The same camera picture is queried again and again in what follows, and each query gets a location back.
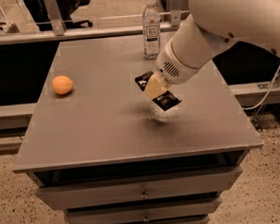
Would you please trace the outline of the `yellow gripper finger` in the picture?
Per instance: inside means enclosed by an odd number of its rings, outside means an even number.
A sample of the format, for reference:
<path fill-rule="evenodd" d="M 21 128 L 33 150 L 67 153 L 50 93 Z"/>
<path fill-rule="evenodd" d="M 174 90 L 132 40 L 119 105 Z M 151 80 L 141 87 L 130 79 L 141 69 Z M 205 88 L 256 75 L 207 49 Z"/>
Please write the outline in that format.
<path fill-rule="evenodd" d="M 159 72 L 155 72 L 150 76 L 143 93 L 150 99 L 154 100 L 158 96 L 168 90 L 169 83 Z"/>

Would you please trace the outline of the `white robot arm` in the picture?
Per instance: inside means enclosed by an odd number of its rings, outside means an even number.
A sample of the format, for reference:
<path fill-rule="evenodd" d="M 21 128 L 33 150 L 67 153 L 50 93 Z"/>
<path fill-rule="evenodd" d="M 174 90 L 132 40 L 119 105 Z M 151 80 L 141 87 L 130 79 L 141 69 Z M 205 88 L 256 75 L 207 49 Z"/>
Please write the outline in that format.
<path fill-rule="evenodd" d="M 243 41 L 280 58 L 280 0 L 188 0 L 190 14 L 159 54 L 143 93 L 155 99 Z"/>

